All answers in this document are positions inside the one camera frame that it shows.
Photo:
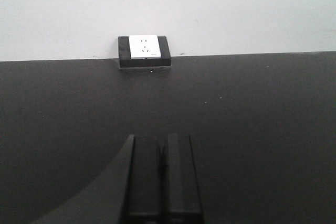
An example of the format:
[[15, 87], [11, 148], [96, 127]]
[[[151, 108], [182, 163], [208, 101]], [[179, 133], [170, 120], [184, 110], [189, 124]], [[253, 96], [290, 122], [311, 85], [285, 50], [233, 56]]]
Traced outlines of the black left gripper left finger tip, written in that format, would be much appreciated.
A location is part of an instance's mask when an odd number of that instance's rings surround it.
[[135, 138], [128, 202], [128, 223], [161, 220], [160, 147], [154, 137]]

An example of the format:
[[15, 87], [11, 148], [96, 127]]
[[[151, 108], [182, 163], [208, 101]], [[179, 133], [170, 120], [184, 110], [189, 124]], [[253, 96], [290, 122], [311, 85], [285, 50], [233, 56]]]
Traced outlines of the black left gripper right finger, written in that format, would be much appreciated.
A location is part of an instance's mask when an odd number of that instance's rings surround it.
[[189, 135], [172, 133], [163, 147], [165, 223], [202, 223], [203, 213]]

